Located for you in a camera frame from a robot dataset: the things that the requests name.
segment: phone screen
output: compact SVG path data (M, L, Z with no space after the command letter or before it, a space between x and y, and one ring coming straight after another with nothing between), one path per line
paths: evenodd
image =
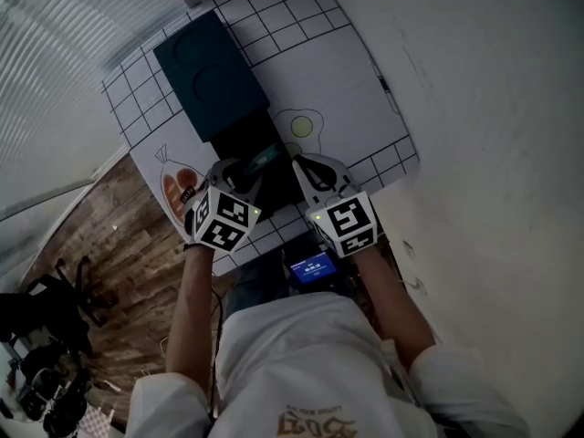
M325 252L295 263L290 269L302 284L308 284L337 272L337 268Z

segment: black and white cube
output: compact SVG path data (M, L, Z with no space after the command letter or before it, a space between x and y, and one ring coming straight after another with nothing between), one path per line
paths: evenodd
M232 254L249 236L261 211L214 186L193 206L194 241Z
M344 257L377 242L377 222L367 193L345 198L327 208L310 209L307 217L325 243Z

